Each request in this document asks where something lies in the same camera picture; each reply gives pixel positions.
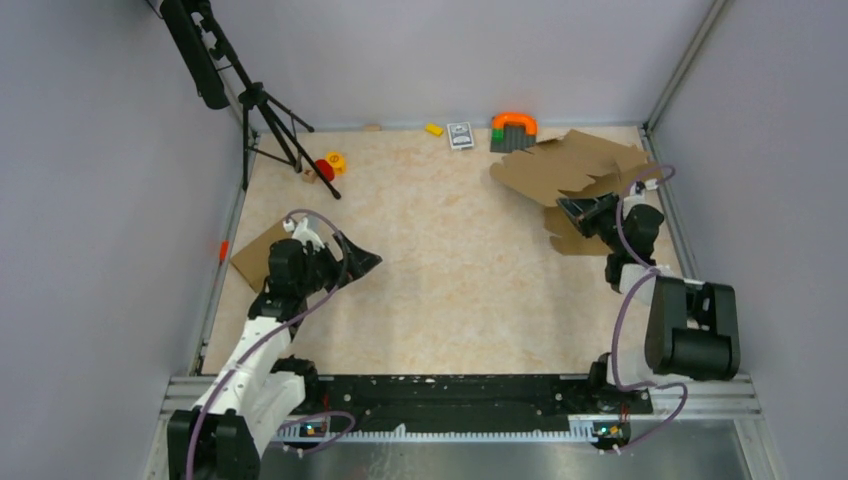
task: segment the tripod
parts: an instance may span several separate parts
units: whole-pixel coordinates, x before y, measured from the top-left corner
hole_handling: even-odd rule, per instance
[[[238,101],[242,105],[242,179],[241,179],[241,187],[243,190],[247,191],[247,167],[248,167],[248,156],[249,152],[255,151],[259,154],[265,155],[267,157],[273,158],[274,160],[280,161],[287,165],[291,165],[294,167],[294,171],[300,173],[303,171],[303,164],[301,163],[301,158],[305,159],[312,170],[318,175],[318,178],[324,182],[324,185],[330,190],[330,193],[333,194],[335,199],[342,198],[342,194],[336,190],[330,184],[330,181],[324,175],[324,173],[315,166],[315,162],[312,161],[312,157],[306,152],[300,142],[297,141],[297,133],[295,131],[294,122],[302,125],[308,132],[314,132],[315,129],[303,121],[302,118],[295,115],[291,110],[286,108],[285,105],[280,103],[279,100],[274,98],[271,94],[265,91],[261,82],[253,82],[250,79],[250,76],[247,74],[247,71],[242,66],[241,62],[238,59],[238,55],[236,55],[235,50],[233,49],[232,44],[227,40],[226,35],[224,35],[224,31],[221,30],[221,26],[218,25],[218,22],[215,20],[215,17],[212,15],[212,9],[209,6],[208,2],[200,2],[200,13],[203,19],[200,21],[200,26],[204,30],[211,32],[215,35],[215,47],[209,50],[209,53],[212,55],[212,58],[215,60],[220,60],[224,57],[229,60],[230,65],[225,68],[232,67],[235,70],[236,75],[238,75],[239,80],[244,84],[244,92],[242,92],[238,96]],[[283,123],[280,117],[274,112],[269,102],[273,104],[275,107],[282,110],[286,115],[288,115],[292,120],[292,128],[289,130],[288,127]],[[277,157],[275,155],[268,154],[259,150],[258,148],[250,146],[250,125],[249,125],[249,115],[251,110],[257,108],[259,113],[262,115],[262,118],[265,119],[265,123],[268,124],[268,128],[271,130],[271,134],[274,135],[274,138],[277,140],[277,143],[282,147],[283,152],[286,154],[286,158]],[[298,156],[294,156],[294,152],[292,152],[291,147],[289,147],[288,142],[294,145],[297,150]]]

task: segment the yellow toy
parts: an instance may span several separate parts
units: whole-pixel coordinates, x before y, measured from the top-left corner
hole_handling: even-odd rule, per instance
[[[342,175],[347,171],[347,164],[344,161],[344,157],[341,153],[338,152],[330,152],[327,154],[327,163],[333,167],[333,173],[336,175]]]
[[[433,135],[435,135],[437,137],[441,137],[442,132],[445,131],[445,129],[443,129],[442,127],[440,127],[438,125],[433,125],[432,123],[428,123],[427,126],[424,127],[424,130],[427,130],[428,132],[432,133]]]

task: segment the wooden block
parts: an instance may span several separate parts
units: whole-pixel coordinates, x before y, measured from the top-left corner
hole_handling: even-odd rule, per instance
[[[315,180],[318,180],[318,174],[314,170],[304,170],[300,174],[300,179],[306,183],[315,183]]]
[[[442,127],[435,125],[435,124],[432,124],[432,123],[428,123],[427,126],[424,127],[424,130],[427,130],[428,132],[430,132],[431,134],[433,134],[437,137],[441,137],[442,132],[445,131],[445,129],[443,129]]]

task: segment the cardboard box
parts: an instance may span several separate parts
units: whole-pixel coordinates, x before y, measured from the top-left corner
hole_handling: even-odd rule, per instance
[[[539,203],[545,229],[555,236],[551,246],[563,255],[606,255],[610,249],[597,237],[584,238],[556,200],[563,196],[590,198],[620,193],[654,164],[648,153],[577,130],[544,140],[526,150],[505,155],[489,168],[498,182]],[[649,178],[659,178],[660,172]]]
[[[271,254],[271,245],[284,238],[291,238],[291,234],[283,229],[283,220],[280,219],[230,258],[230,263],[247,280],[254,292],[262,291],[265,277],[269,274],[268,256]]]

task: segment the gray wall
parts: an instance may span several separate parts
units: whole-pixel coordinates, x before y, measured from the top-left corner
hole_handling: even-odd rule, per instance
[[[239,172],[142,0],[0,4],[0,478],[144,467]]]
[[[213,2],[255,80],[318,127],[647,118],[711,0]]]
[[[657,132],[791,478],[845,478],[848,3],[735,2]]]

